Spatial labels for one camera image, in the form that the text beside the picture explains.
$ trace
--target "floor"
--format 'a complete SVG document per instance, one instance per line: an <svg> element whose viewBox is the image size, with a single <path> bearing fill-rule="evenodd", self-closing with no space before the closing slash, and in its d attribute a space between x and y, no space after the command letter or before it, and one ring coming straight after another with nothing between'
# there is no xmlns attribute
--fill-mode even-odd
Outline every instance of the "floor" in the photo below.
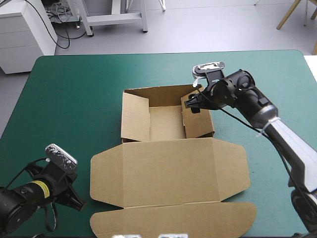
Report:
<svg viewBox="0 0 317 238"><path fill-rule="evenodd" d="M94 27L94 37L72 40L56 55L133 54L296 49L310 55L317 38L317 20L304 23L305 1L297 7L281 30L279 21L293 0L166 0L162 12L158 0L146 0L149 32L141 23ZM91 15L108 13L109 0L87 0ZM133 2L132 11L139 2ZM309 16L315 6L309 4ZM68 24L70 36L84 28ZM61 26L56 26L64 34ZM67 41L60 39L61 45ZM0 136L27 80L28 73L5 75L0 70Z"/></svg>

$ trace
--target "green tabletop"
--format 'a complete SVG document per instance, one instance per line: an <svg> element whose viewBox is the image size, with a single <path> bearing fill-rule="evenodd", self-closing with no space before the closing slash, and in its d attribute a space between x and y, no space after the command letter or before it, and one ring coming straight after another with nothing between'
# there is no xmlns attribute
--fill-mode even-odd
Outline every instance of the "green tabletop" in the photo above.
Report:
<svg viewBox="0 0 317 238"><path fill-rule="evenodd" d="M53 56L37 60L0 140L0 181L6 185L28 162L45 156L56 143L79 163L74 187L88 201L82 212L57 205L59 228L50 236L92 236L95 212L116 209L89 196L90 159L120 144L122 91L160 85L191 84L192 67L223 61L229 75L242 68L279 108L282 120L317 148L317 84L298 51L218 52L148 55ZM239 113L231 108L238 117ZM222 112L212 112L215 138L243 145L251 187L227 201L250 201L258 208L247 236L290 236L305 232L292 207L291 188L273 146ZM28 175L14 184L26 183ZM25 222L17 236L43 232L44 212Z"/></svg>

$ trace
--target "cardboard box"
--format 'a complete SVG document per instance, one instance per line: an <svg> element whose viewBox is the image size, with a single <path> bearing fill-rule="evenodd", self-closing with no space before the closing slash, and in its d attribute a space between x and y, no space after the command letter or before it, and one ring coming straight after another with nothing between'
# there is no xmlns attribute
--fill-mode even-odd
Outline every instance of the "cardboard box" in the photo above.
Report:
<svg viewBox="0 0 317 238"><path fill-rule="evenodd" d="M199 114L185 108L193 85L126 89L122 98L122 142L212 137L208 110Z"/></svg>
<svg viewBox="0 0 317 238"><path fill-rule="evenodd" d="M92 158L90 193L124 209L94 214L91 227L98 238L237 238L256 208L222 201L249 186L242 146L214 138L123 143Z"/></svg>

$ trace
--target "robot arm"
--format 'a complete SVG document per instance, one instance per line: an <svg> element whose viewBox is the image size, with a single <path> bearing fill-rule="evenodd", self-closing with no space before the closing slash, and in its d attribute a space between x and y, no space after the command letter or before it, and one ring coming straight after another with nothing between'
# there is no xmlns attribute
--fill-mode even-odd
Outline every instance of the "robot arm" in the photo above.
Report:
<svg viewBox="0 0 317 238"><path fill-rule="evenodd" d="M279 154L291 166L289 186L292 203L309 232L317 231L317 152L288 128L278 117L277 107L255 86L253 77L239 70L223 75L223 62L206 63L193 68L197 80L207 79L207 88L185 102L193 113L200 109L219 110L231 106L252 127L262 130Z"/></svg>
<svg viewBox="0 0 317 238"><path fill-rule="evenodd" d="M78 211L86 203L72 187L77 178L77 160L55 144L47 146L45 151L48 156L45 167L33 162L24 168L32 177L32 182L12 190L8 189L11 183L6 188L0 187L0 237L14 232L40 208L44 208L46 226L52 232L57 228L54 203ZM49 204L55 216L54 228L47 223Z"/></svg>

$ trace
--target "zip tie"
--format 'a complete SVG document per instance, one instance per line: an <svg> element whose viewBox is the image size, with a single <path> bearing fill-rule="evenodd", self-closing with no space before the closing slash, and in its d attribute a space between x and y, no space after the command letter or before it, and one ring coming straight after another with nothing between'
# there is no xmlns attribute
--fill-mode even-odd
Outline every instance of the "zip tie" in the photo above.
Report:
<svg viewBox="0 0 317 238"><path fill-rule="evenodd" d="M265 124L265 126L263 126L261 132L258 133L258 134L256 135L256 137L258 138L258 137L262 136L262 135L265 133L265 129L266 129L269 125L271 125L273 122L275 122L275 121L277 121L277 120L281 120L281 118L279 118L279 117L274 117L273 119L268 120L268 122Z"/></svg>
<svg viewBox="0 0 317 238"><path fill-rule="evenodd" d="M205 76L199 76L199 77L197 77L197 78L195 79L194 83L193 83L193 87L194 87L194 88L197 88L198 80L199 80L199 79L206 79L206 77L205 77Z"/></svg>

